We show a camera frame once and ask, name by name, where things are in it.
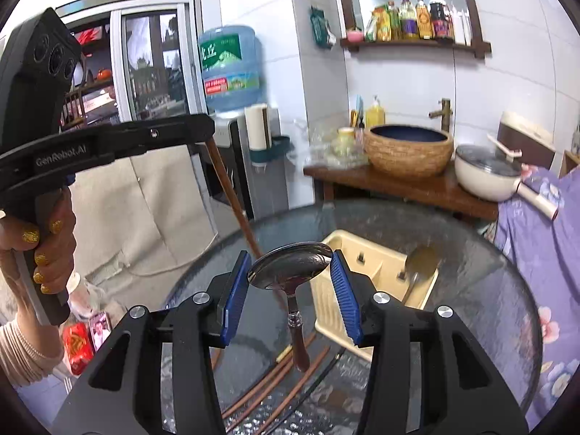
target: glass table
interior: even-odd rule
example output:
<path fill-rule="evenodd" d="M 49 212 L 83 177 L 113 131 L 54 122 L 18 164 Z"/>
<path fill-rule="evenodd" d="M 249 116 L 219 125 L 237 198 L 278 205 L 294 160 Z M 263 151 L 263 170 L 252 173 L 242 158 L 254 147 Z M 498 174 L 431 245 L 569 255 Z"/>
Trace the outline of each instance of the glass table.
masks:
<path fill-rule="evenodd" d="M 265 253 L 301 241 L 322 241 L 344 229 L 379 245 L 408 254 L 417 245 L 429 244 L 442 257 L 439 277 L 426 310 L 451 306 L 469 327 L 498 367 L 523 411 L 535 393 L 542 360 L 541 332 L 533 296 L 517 269 L 476 231 L 448 216 L 420 206 L 385 200 L 348 200 L 291 210 L 252 224 Z M 233 233 L 204 253 L 183 275 L 167 298 L 177 306 L 211 279 L 231 271 L 241 250 L 248 247 L 240 232 Z M 314 328 L 315 311 L 310 287 L 298 288 L 304 334 Z M 286 311 L 272 292 L 250 286 L 236 337 L 223 351 L 215 369 L 222 411 L 260 379 L 276 356 L 288 345 Z M 335 358 L 340 347 L 318 334 L 309 347 L 311 361 L 321 348 L 331 349 L 312 381 Z M 411 348 L 411 400 L 408 431 L 419 426 L 421 362 L 418 347 Z M 363 405 L 370 364 L 346 351 L 324 380 L 276 433 L 354 433 Z M 292 369 L 253 413 L 231 433 L 258 433 L 258 427 L 301 378 Z M 162 401 L 165 427 L 175 431 L 172 419 L 170 348 L 164 349 Z M 225 427 L 244 407 L 226 419 Z"/>

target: beige knit sleeve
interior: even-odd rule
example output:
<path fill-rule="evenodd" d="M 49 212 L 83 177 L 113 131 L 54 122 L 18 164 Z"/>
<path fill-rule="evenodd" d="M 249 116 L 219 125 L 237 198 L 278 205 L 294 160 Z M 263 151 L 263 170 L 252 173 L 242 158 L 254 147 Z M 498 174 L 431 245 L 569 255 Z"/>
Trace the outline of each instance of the beige knit sleeve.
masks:
<path fill-rule="evenodd" d="M 16 319 L 0 327 L 0 367 L 13 386 L 28 386 L 52 373 L 63 359 L 64 349 L 47 358 L 27 342 Z"/>

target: spoon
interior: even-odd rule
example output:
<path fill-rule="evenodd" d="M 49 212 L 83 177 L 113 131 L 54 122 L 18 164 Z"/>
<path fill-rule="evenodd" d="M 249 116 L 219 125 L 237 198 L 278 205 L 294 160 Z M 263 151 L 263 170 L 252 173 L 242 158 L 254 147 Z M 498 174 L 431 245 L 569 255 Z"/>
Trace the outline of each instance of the spoon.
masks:
<path fill-rule="evenodd" d="M 302 315 L 296 288 L 319 275 L 332 259 L 332 249 L 320 242 L 299 242 L 266 253 L 253 264 L 248 281 L 260 289 L 281 289 L 288 298 L 288 328 L 292 336 L 294 366 L 299 371 L 310 367 L 310 357 L 302 336 Z"/>
<path fill-rule="evenodd" d="M 406 304 L 415 285 L 429 279 L 439 266 L 439 257 L 431 247 L 420 245 L 413 250 L 405 260 L 405 276 L 409 278 L 409 287 L 401 303 Z"/>

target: wooden mirror frame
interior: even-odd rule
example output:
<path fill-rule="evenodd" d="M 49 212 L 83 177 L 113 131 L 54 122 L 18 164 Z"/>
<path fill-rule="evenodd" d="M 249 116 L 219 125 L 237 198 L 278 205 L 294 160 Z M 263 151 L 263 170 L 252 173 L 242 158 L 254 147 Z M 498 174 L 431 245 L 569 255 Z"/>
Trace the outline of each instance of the wooden mirror frame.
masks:
<path fill-rule="evenodd" d="M 342 14 L 344 17 L 344 27 L 346 29 L 356 27 L 355 23 L 355 12 L 353 10 L 352 0 L 340 0 L 342 5 Z M 469 18 L 471 19 L 471 29 L 472 29 L 472 42 L 470 46 L 465 46 L 461 44 L 444 44 L 439 43 L 431 39 L 419 39 L 419 40 L 397 40 L 380 42 L 364 41 L 361 43 L 352 43 L 347 39 L 341 39 L 340 45 L 351 52 L 358 52 L 361 46 L 380 46 L 380 45 L 392 45 L 392 46 L 426 46 L 426 47 L 440 47 L 442 49 L 459 49 L 472 52 L 476 59 L 485 59 L 486 54 L 491 54 L 491 44 L 483 40 L 483 35 L 481 34 L 481 22 L 479 20 L 479 13 L 477 12 L 477 5 L 475 0 L 465 0 L 469 10 Z"/>

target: bronze faucet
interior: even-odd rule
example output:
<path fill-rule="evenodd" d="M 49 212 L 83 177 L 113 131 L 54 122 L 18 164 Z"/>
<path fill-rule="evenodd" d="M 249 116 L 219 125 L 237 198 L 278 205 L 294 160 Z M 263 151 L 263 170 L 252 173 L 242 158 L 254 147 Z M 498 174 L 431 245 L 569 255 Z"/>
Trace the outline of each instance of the bronze faucet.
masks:
<path fill-rule="evenodd" d="M 438 111 L 431 111 L 429 113 L 429 117 L 433 119 L 434 117 L 441 116 L 441 130 L 449 132 L 451 127 L 451 115 L 453 114 L 453 110 L 451 109 L 451 100 L 448 98 L 442 98 L 439 104 L 442 108 Z"/>

